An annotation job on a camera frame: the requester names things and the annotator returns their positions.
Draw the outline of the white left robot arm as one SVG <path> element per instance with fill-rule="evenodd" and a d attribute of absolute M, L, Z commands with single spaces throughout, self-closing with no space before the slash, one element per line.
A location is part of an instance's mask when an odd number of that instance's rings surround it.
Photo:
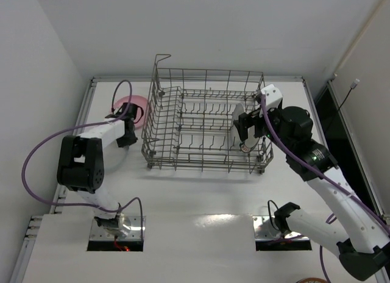
<path fill-rule="evenodd" d="M 93 208 L 97 225 L 115 236 L 131 231 L 129 219 L 122 206 L 104 184 L 104 149 L 111 144 L 128 148 L 137 142 L 135 124 L 144 109 L 131 102 L 113 109 L 104 121 L 89 124 L 91 129 L 62 139 L 57 181 L 80 196 Z"/>

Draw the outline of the pink plastic plate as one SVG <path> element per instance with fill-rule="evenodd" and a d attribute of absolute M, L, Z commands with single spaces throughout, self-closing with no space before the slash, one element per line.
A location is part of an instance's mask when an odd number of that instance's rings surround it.
<path fill-rule="evenodd" d="M 114 103 L 114 108 L 117 109 L 121 107 L 125 102 L 129 100 L 128 96 L 122 97 Z M 144 126 L 146 110 L 147 110 L 147 99 L 140 95 L 133 95 L 130 101 L 132 104 L 135 104 L 142 108 L 143 113 L 138 109 L 137 116 L 135 118 L 135 130 L 140 130 Z"/>

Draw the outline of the green rimmed printed plate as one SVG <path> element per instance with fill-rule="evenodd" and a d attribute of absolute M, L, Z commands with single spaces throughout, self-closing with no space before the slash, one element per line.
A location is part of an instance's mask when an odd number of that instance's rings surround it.
<path fill-rule="evenodd" d="M 248 154 L 255 150 L 258 147 L 259 142 L 263 141 L 264 138 L 265 136 L 256 137 L 254 135 L 248 135 L 248 138 L 246 140 L 240 141 L 239 149 L 241 152 Z"/>

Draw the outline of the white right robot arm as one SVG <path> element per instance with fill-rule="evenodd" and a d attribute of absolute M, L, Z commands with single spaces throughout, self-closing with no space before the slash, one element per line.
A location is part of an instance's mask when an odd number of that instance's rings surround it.
<path fill-rule="evenodd" d="M 288 202 L 272 224 L 281 234 L 298 232 L 334 254 L 346 272 L 365 281 L 389 264 L 389 228 L 349 189 L 336 159 L 312 138 L 313 121 L 300 107 L 261 105 L 255 134 L 267 136 L 286 154 L 286 163 L 328 205 L 339 221 L 332 226 Z"/>

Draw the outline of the white shallow bowl plate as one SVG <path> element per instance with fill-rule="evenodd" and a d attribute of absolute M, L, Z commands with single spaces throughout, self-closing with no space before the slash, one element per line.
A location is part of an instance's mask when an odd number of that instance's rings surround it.
<path fill-rule="evenodd" d="M 103 150 L 104 170 L 105 173 L 111 174 L 119 170 L 127 159 L 129 146 L 122 148 L 117 146 L 116 142 L 108 145 Z"/>

